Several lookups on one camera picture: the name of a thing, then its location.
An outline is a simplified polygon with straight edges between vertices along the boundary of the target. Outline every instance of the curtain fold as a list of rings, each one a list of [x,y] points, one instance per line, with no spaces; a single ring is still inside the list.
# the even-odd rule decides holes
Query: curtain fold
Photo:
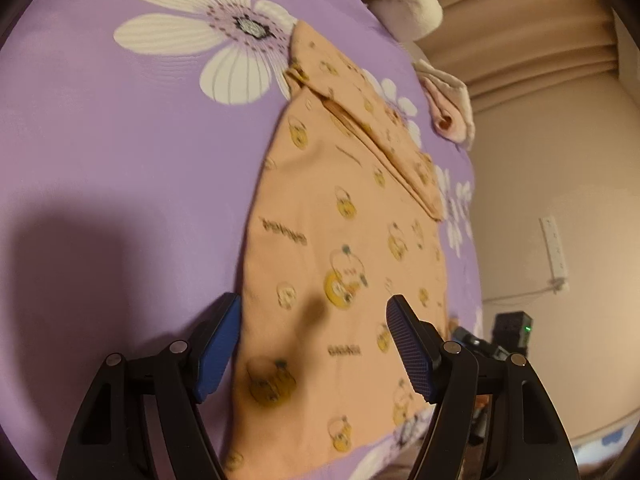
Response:
[[[440,0],[444,21],[417,42],[462,79],[480,111],[570,79],[615,70],[605,0]]]

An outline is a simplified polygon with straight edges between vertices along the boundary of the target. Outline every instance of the purple bedsheet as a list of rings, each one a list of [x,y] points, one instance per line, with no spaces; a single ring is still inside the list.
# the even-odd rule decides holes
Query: purple bedsheet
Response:
[[[0,50],[0,426],[39,480],[105,355],[158,351],[236,288],[289,15],[371,72],[433,156],[449,312],[478,329],[470,161],[360,0],[35,0]],[[203,406],[218,448],[228,375]],[[307,478],[346,479],[367,451]]]

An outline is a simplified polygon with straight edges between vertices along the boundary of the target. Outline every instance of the orange garment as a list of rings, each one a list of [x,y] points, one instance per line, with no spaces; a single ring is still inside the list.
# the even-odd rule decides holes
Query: orange garment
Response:
[[[386,300],[447,329],[434,168],[360,69],[309,25],[247,226],[234,480],[296,478],[426,408]]]

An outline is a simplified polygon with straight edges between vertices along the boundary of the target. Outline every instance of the blue gripper pad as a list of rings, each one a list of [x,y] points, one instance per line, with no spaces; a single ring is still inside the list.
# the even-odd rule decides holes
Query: blue gripper pad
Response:
[[[420,341],[429,336],[404,297],[393,296],[386,304],[386,324],[394,339],[411,386],[429,401],[435,391],[433,362]]]
[[[192,393],[197,403],[204,402],[218,389],[240,336],[240,296],[230,292],[223,294],[213,309],[212,319],[198,327],[193,342],[196,382]]]

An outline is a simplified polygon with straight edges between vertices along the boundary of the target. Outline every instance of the flower center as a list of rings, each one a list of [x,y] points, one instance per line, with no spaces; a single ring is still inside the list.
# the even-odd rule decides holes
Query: flower center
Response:
[[[245,34],[253,36],[256,40],[264,40],[269,36],[273,36],[273,33],[269,30],[269,25],[263,25],[258,23],[247,14],[244,16],[236,16],[236,27],[242,30]]]

